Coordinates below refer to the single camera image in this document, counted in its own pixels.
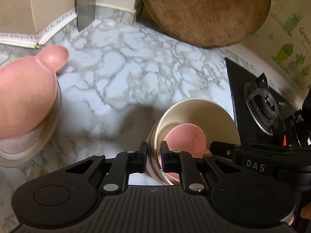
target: pink bowl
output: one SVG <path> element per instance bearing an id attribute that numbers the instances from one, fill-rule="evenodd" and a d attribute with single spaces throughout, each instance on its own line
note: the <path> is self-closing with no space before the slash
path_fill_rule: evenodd
<path id="1" fill-rule="evenodd" d="M 56 73 L 68 58 L 66 47 L 51 45 L 0 68 L 0 140 L 24 135 L 43 121 L 56 101 Z"/>
<path id="2" fill-rule="evenodd" d="M 191 153 L 193 157 L 202 158 L 204 154 L 210 154 L 206 148 L 206 137 L 201 128 L 192 123 L 183 123 L 171 129 L 165 139 L 170 151 L 185 151 Z M 174 180 L 179 181 L 177 173 L 168 173 Z"/>

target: human hand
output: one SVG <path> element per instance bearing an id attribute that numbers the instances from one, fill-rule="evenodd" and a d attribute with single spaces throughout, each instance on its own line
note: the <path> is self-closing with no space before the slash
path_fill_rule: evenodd
<path id="1" fill-rule="evenodd" d="M 311 202 L 301 210 L 300 216 L 301 218 L 311 220 Z"/>
<path id="2" fill-rule="evenodd" d="M 300 217 L 304 219 L 311 220 L 311 202 L 307 204 L 300 212 Z M 290 219 L 288 220 L 287 224 L 290 226 L 294 221 L 294 214 L 291 215 Z"/>

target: white marble surface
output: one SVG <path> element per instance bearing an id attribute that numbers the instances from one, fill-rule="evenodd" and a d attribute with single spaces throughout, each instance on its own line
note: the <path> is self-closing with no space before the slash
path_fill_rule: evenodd
<path id="1" fill-rule="evenodd" d="M 226 49 L 193 47 L 113 18 L 96 20 L 81 33 L 72 22 L 48 44 L 52 42 L 70 51 L 68 66 L 58 75 L 63 97 L 60 122 L 32 162 L 0 167 L 0 232 L 18 225 L 10 197 L 25 182 L 32 164 L 52 172 L 98 152 L 110 158 L 137 150 L 156 120 L 189 97 L 212 100 L 233 117 L 224 57 L 236 57 Z M 0 65 L 27 55 L 2 49 Z M 158 184 L 147 174 L 131 176 L 130 183 Z"/>

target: wallpaper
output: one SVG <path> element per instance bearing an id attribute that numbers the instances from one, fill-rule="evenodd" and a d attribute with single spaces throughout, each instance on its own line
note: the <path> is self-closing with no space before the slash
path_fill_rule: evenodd
<path id="1" fill-rule="evenodd" d="M 311 87 L 311 0 L 272 0 L 262 27 L 242 43 L 297 86 Z"/>

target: burner grate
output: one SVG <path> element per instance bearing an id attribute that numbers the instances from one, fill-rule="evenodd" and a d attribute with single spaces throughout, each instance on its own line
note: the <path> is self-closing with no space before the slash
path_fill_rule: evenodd
<path id="1" fill-rule="evenodd" d="M 245 84 L 244 96 L 252 117 L 263 132 L 272 136 L 285 131 L 278 105 L 268 90 L 264 74 L 260 75 L 255 82 Z"/>

